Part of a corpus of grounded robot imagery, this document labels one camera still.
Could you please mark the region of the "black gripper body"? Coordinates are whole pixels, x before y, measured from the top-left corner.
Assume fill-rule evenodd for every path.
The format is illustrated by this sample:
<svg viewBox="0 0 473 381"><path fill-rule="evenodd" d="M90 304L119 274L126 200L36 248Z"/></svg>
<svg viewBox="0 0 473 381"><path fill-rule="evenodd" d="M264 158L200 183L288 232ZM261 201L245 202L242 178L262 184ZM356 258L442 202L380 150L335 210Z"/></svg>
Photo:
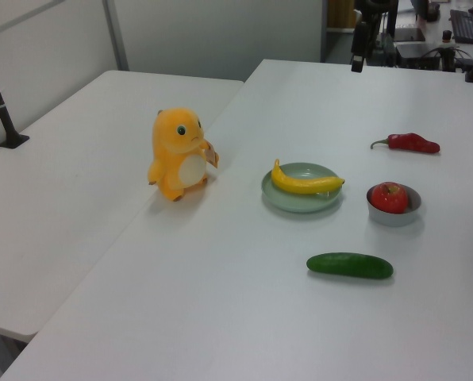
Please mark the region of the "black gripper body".
<svg viewBox="0 0 473 381"><path fill-rule="evenodd" d="M352 40L352 54L354 56L365 56L367 48L368 23L361 21L356 24Z"/></svg>

